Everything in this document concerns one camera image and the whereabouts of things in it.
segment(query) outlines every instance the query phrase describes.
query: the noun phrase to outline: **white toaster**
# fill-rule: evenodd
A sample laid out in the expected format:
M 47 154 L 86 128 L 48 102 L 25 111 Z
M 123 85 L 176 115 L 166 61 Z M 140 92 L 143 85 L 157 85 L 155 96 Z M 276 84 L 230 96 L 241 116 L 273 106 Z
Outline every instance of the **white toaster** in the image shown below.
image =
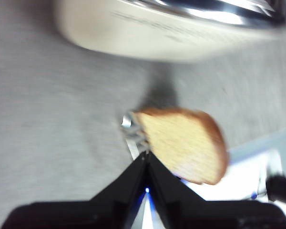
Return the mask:
M 86 49 L 193 61 L 284 34 L 282 0 L 57 0 L 60 32 Z

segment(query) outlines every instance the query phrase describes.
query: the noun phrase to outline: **bread crust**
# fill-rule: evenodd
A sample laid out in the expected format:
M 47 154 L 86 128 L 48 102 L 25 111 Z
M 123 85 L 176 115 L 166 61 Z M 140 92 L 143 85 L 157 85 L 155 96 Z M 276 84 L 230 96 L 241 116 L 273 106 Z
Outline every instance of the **bread crust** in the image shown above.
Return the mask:
M 221 134 L 221 131 L 216 124 L 215 120 L 206 112 L 199 111 L 199 110 L 189 110 L 186 108 L 165 108 L 165 109 L 158 109 L 158 108 L 145 108 L 143 110 L 140 110 L 138 112 L 135 112 L 135 114 L 146 114 L 151 116 L 165 116 L 165 115 L 171 115 L 171 114 L 182 114 L 188 118 L 194 118 L 199 119 L 203 127 L 205 128 L 209 138 L 212 140 L 213 145 L 215 146 L 216 153 L 218 154 L 218 158 L 220 160 L 221 166 L 220 171 L 218 171 L 218 176 L 216 177 L 216 180 L 214 181 L 204 181 L 204 183 L 209 185 L 215 185 L 217 184 L 221 178 L 224 176 L 228 162 L 229 162 L 229 155 L 226 151 L 225 142 L 223 139 L 223 136 Z M 197 182 L 195 180 L 189 180 L 188 181 L 192 183 L 201 184 L 201 182 Z

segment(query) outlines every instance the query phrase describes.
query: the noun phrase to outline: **gray carpet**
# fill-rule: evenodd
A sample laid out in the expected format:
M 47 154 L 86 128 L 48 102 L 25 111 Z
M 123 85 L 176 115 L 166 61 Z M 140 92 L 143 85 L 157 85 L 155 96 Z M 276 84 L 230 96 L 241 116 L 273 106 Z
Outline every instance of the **gray carpet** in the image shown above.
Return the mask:
M 0 225 L 16 206 L 89 199 L 131 162 L 119 118 L 201 109 L 229 147 L 286 128 L 286 37 L 193 64 L 77 47 L 49 0 L 0 1 Z

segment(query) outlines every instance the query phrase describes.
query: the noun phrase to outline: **bread slice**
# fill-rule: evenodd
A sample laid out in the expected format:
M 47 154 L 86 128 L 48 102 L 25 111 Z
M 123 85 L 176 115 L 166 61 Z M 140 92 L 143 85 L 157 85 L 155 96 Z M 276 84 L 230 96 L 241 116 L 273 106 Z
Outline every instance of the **bread slice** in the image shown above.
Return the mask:
M 214 185 L 224 176 L 228 154 L 210 115 L 183 108 L 147 108 L 135 113 L 152 152 L 176 176 Z

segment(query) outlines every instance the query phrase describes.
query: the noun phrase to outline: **blue led light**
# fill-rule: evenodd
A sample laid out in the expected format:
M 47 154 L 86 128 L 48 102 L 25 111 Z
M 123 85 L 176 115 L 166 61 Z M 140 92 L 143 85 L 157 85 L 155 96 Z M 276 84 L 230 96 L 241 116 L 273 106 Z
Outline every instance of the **blue led light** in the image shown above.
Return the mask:
M 256 192 L 253 192 L 252 194 L 251 194 L 251 199 L 256 199 L 257 198 L 257 193 Z

